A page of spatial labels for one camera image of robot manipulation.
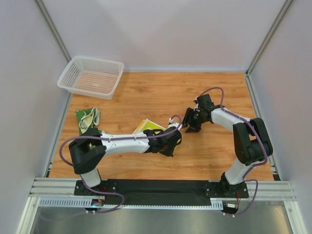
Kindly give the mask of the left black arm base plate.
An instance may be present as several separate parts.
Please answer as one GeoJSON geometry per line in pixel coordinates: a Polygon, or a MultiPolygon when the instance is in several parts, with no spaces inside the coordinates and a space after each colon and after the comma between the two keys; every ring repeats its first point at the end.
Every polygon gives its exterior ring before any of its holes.
{"type": "MultiPolygon", "coordinates": [[[[117,179],[108,179],[102,180],[101,183],[91,189],[99,192],[109,192],[109,193],[116,193],[118,187],[118,180],[117,179]]],[[[94,193],[87,189],[83,184],[82,180],[78,180],[75,185],[74,195],[78,196],[93,196],[93,195],[100,195],[98,193],[94,193]]]]}

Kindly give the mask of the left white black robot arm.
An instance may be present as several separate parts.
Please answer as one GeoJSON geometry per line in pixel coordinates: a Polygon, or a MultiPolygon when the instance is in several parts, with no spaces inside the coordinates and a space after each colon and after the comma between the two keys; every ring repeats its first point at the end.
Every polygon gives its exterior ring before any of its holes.
{"type": "Polygon", "coordinates": [[[108,135],[91,128],[75,138],[68,148],[74,172],[93,188],[101,183],[97,165],[105,156],[123,153],[160,153],[173,156],[175,147],[182,142],[182,134],[175,127],[166,130],[144,130],[131,135],[108,135]]]}

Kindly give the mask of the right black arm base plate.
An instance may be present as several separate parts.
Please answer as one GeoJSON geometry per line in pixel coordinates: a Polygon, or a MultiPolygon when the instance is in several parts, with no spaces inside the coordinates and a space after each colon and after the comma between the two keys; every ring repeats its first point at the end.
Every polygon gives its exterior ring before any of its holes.
{"type": "Polygon", "coordinates": [[[209,198],[249,198],[245,182],[236,185],[223,185],[221,182],[209,182],[204,185],[205,196],[209,198]]]}

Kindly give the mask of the yellow-green crocodile towel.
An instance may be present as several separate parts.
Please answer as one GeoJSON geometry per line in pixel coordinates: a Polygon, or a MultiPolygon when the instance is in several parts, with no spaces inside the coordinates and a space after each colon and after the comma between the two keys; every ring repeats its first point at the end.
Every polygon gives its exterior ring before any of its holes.
{"type": "Polygon", "coordinates": [[[144,130],[153,130],[153,129],[165,130],[166,128],[154,123],[153,121],[149,119],[144,119],[141,121],[139,126],[133,131],[133,134],[143,132],[144,130]]]}

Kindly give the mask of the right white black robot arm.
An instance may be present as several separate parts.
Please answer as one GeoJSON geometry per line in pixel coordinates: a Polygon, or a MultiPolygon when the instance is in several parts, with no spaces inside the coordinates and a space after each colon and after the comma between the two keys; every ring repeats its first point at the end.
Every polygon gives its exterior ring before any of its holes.
{"type": "Polygon", "coordinates": [[[217,106],[211,110],[187,108],[182,125],[187,133],[198,133],[205,122],[218,124],[233,133],[236,159],[222,174],[218,188],[225,194],[237,191],[253,168],[266,164],[273,153],[265,123],[261,118],[245,118],[217,106]]]}

